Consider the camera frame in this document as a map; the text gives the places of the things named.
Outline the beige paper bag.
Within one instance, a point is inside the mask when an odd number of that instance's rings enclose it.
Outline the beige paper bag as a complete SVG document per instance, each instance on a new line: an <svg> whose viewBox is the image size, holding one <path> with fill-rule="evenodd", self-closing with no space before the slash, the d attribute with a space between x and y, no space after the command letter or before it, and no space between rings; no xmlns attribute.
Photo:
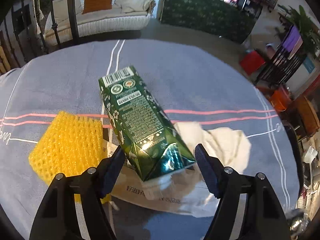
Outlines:
<svg viewBox="0 0 320 240"><path fill-rule="evenodd" d="M143 183L128 160L124 162L111 196L147 209L196 218L212 217L219 202L208 191L195 165Z"/></svg>

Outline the black iron railing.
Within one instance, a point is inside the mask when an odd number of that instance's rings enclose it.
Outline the black iron railing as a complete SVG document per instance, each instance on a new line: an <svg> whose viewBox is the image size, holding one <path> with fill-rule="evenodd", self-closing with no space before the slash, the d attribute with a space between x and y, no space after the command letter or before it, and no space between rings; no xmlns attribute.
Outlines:
<svg viewBox="0 0 320 240"><path fill-rule="evenodd" d="M5 70L20 68L30 59L49 53L44 38L47 19L52 20L49 29L54 33L57 48L63 47L53 1L1 0L1 66ZM71 22L71 39L79 44L75 0L67 0L67 19Z"/></svg>

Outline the purple towel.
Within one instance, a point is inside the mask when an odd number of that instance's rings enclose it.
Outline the purple towel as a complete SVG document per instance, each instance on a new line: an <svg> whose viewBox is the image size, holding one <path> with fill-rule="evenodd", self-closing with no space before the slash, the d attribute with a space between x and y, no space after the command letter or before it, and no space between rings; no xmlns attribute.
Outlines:
<svg viewBox="0 0 320 240"><path fill-rule="evenodd" d="M302 44L303 40L300 35L300 32L298 28L295 25L293 25L288 34L286 35L282 43L282 46L288 53L295 54Z"/></svg>

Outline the green milk carton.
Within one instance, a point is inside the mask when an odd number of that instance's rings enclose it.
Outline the green milk carton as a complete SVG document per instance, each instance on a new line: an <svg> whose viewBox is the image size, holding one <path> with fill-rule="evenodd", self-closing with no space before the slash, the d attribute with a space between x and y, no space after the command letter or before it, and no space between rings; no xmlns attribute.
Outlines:
<svg viewBox="0 0 320 240"><path fill-rule="evenodd" d="M142 181L195 164L192 152L134 66L101 77L99 88L120 146Z"/></svg>

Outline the green potted plant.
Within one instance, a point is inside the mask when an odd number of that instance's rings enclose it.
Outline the green potted plant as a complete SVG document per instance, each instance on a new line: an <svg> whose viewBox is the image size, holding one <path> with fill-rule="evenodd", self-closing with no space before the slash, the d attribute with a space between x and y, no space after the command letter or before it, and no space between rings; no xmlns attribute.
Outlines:
<svg viewBox="0 0 320 240"><path fill-rule="evenodd" d="M299 11L297 11L290 7L287 19L298 28L304 50L315 59L317 57L316 51L319 50L319 33L314 30L314 24L305 13L304 8L300 5Z"/></svg>

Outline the yellow foam fruit net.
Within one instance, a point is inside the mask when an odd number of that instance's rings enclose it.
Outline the yellow foam fruit net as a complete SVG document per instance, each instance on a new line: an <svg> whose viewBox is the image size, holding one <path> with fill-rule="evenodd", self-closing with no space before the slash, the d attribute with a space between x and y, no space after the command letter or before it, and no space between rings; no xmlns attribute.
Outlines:
<svg viewBox="0 0 320 240"><path fill-rule="evenodd" d="M58 173L81 175L106 157L101 121L60 111L28 160L39 178L50 185Z"/></svg>

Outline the orange plastic bucket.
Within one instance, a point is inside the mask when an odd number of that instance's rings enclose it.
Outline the orange plastic bucket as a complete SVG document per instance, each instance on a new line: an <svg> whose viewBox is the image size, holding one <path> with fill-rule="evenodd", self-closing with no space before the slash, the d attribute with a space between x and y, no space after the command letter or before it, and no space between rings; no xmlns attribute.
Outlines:
<svg viewBox="0 0 320 240"><path fill-rule="evenodd" d="M292 100L287 90L278 88L269 98L269 102L277 112L283 112L291 105Z"/></svg>

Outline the white wicker swing sofa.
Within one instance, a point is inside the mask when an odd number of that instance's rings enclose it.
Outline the white wicker swing sofa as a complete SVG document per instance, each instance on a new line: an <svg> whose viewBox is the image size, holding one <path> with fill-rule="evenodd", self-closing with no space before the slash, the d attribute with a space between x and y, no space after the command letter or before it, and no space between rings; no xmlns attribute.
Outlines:
<svg viewBox="0 0 320 240"><path fill-rule="evenodd" d="M83 13L85 0L75 0L76 23L80 37L113 31L140 30L151 18L154 0L111 0L111 9ZM55 46L72 40L67 0L53 0L54 17L48 16L44 40Z"/></svg>

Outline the green patterned counter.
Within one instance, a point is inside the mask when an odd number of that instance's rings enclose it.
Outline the green patterned counter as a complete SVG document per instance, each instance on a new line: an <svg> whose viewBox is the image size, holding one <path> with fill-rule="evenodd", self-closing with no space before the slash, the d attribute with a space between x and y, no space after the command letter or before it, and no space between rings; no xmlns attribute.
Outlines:
<svg viewBox="0 0 320 240"><path fill-rule="evenodd" d="M220 0L164 0L160 21L242 44L257 20Z"/></svg>

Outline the blue striped table cloth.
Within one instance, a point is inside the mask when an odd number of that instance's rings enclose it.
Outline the blue striped table cloth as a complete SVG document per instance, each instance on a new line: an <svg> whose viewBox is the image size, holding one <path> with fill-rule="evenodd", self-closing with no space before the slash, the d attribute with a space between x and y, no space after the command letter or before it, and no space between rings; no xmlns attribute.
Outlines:
<svg viewBox="0 0 320 240"><path fill-rule="evenodd" d="M198 144L240 174L265 174L284 211L296 205L288 135L245 77L194 46L91 42L1 76L1 206L23 238L56 174L108 156L103 128L127 155L105 205L119 239L205 236L219 201L196 164Z"/></svg>

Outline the black metal rack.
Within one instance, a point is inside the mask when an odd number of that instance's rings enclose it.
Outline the black metal rack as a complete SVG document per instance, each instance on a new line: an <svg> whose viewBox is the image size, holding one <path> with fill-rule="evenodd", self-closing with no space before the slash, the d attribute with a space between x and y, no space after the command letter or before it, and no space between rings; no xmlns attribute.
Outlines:
<svg viewBox="0 0 320 240"><path fill-rule="evenodd" d="M283 48L283 41L284 39L257 76L255 85L264 81L271 88L286 83L306 59L307 53L304 51L303 44L295 54L291 54Z"/></svg>

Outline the white tissue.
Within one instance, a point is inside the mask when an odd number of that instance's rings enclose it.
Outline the white tissue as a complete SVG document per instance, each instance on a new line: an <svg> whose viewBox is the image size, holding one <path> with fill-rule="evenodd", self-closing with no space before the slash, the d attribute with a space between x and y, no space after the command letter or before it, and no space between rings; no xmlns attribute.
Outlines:
<svg viewBox="0 0 320 240"><path fill-rule="evenodd" d="M177 122L174 128L192 153L202 144L208 155L218 158L223 166L239 174L247 168L251 143L242 130L228 127L204 130L198 122Z"/></svg>

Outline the red bag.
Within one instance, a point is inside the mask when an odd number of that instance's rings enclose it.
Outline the red bag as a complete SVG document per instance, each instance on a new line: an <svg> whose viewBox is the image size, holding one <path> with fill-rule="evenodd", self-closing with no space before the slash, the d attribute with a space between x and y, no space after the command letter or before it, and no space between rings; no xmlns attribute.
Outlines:
<svg viewBox="0 0 320 240"><path fill-rule="evenodd" d="M264 57L257 50L253 50L245 55L240 61L240 66L245 73L250 76L266 63Z"/></svg>

